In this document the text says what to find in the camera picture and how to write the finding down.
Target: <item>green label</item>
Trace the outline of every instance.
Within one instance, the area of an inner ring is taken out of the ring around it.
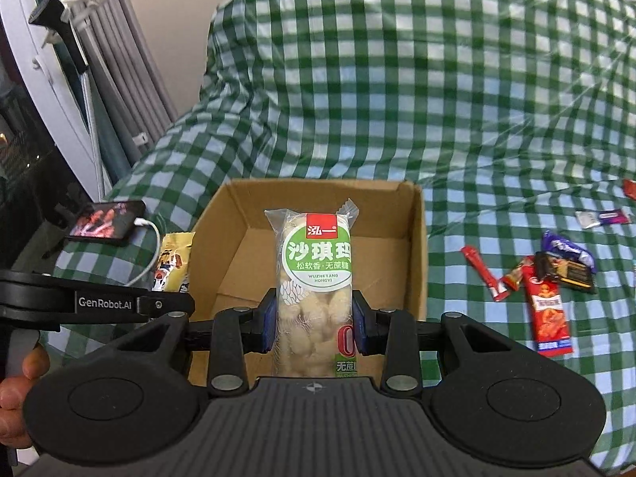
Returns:
[[[340,353],[336,354],[336,378],[346,378],[357,375],[355,357],[345,357]]]
[[[298,226],[283,242],[282,264],[296,283],[315,292],[337,291],[351,283],[351,237],[338,224],[338,238],[308,239]]]

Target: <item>screw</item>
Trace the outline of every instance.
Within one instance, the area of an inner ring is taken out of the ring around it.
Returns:
[[[243,385],[243,379],[235,374],[220,374],[210,384],[219,391],[234,391]]]
[[[407,374],[394,374],[387,378],[387,386],[393,391],[411,391],[417,387],[417,380]]]

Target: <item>ridged gray surface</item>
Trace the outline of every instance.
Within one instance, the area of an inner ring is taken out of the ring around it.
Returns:
[[[550,470],[496,467],[444,440],[422,408],[377,393],[366,378],[263,378],[212,402],[179,443],[126,466],[84,468],[43,456],[25,477],[593,477],[577,462]]]

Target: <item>black snack package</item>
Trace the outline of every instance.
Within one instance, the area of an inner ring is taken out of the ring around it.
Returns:
[[[545,251],[536,253],[534,258],[535,274],[540,280],[556,281],[575,291],[595,294],[594,277],[587,265],[552,256]]]

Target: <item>white window frame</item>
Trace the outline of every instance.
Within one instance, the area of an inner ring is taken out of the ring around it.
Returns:
[[[44,45],[47,31],[29,25],[36,0],[0,0],[0,18],[29,95],[79,183],[97,201],[97,177],[90,137],[55,49]],[[111,183],[104,171],[106,192]]]

